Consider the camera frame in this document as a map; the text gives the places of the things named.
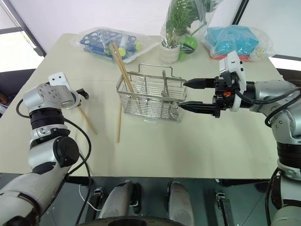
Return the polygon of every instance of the beige tabletop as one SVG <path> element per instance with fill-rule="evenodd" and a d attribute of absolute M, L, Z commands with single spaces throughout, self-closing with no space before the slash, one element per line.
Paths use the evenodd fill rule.
<path fill-rule="evenodd" d="M 269 178 L 276 167 L 277 148 L 264 115 L 240 109 L 211 115 L 184 112 L 182 122 L 147 122 L 122 114 L 120 143 L 116 143 L 120 78 L 117 65 L 77 49 L 70 44 L 73 34 L 64 34 L 49 51 L 31 78 L 22 87 L 0 118 L 0 172 L 27 173 L 30 121 L 16 114 L 16 104 L 29 89 L 48 81 L 48 76 L 64 72 L 74 90 L 84 88 L 90 99 L 82 109 L 98 130 L 95 135 L 79 109 L 63 110 L 65 118 L 81 126 L 92 142 L 88 160 L 92 176 L 180 177 L 180 178 Z M 161 65 L 158 47 L 126 65 L 137 71 L 139 63 Z M 175 76 L 183 79 L 212 78 L 219 73 L 219 62 L 200 46 L 184 61 L 172 64 Z M 282 79 L 266 59 L 244 63 L 247 81 Z M 188 89 L 186 100 L 212 103 L 214 89 Z M 21 112 L 27 113 L 21 105 Z M 87 142 L 73 126 L 71 137 L 80 151 L 87 153 Z M 87 175 L 81 167 L 74 175 Z"/>

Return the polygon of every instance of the wire basket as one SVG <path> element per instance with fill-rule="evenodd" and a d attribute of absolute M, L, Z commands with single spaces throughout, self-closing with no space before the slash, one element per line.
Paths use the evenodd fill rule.
<path fill-rule="evenodd" d="M 142 73 L 142 66 L 169 69 L 171 77 L 165 76 L 165 70 L 161 75 Z M 172 67 L 139 64 L 138 72 L 127 72 L 127 75 L 134 93 L 129 91 L 123 77 L 116 86 L 124 113 L 152 119 L 180 121 L 182 109 L 178 107 L 177 102 L 185 101 L 186 87 L 183 83 L 186 80 L 174 77 Z"/>

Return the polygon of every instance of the white flower pot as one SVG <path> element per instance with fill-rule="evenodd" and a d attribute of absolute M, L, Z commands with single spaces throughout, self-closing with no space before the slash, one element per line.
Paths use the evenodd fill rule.
<path fill-rule="evenodd" d="M 180 54 L 180 45 L 178 45 L 176 48 L 166 48 L 162 45 L 160 45 L 160 60 L 162 60 L 164 63 L 171 64 L 173 62 L 176 62 L 179 58 Z"/>

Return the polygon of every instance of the clear plastic wrap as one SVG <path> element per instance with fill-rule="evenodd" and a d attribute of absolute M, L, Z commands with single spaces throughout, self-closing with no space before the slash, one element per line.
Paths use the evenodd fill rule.
<path fill-rule="evenodd" d="M 213 59 L 223 59 L 234 50 L 246 61 L 258 61 L 275 54 L 272 40 L 265 32 L 239 25 L 208 27 L 203 42 Z"/>
<path fill-rule="evenodd" d="M 122 60 L 126 64 L 159 44 L 157 40 L 144 34 L 118 31 L 107 27 L 92 28 L 81 32 L 71 40 L 73 46 L 111 60 L 113 55 L 109 44 L 113 42 L 116 42 Z"/>
<path fill-rule="evenodd" d="M 194 52 L 220 2 L 222 0 L 171 0 L 161 30 L 162 46 L 181 46 L 179 59 Z"/>

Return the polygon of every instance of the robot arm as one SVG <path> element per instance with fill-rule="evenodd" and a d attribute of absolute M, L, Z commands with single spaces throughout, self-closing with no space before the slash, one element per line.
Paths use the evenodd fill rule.
<path fill-rule="evenodd" d="M 63 73 L 49 76 L 49 83 L 33 88 L 23 97 L 32 125 L 28 158 L 32 172 L 0 190 L 0 225 L 38 225 L 79 158 L 78 146 L 68 137 L 70 131 L 61 111 L 77 107 L 79 95 L 70 88 Z"/>
<path fill-rule="evenodd" d="M 215 88 L 212 104 L 179 103 L 185 110 L 220 117 L 221 110 L 248 108 L 267 116 L 277 142 L 280 176 L 273 178 L 271 197 L 279 211 L 273 226 L 301 225 L 301 94 L 287 81 L 245 80 L 245 70 L 236 52 L 220 61 L 220 76 L 192 79 L 184 85 L 194 89 Z"/>

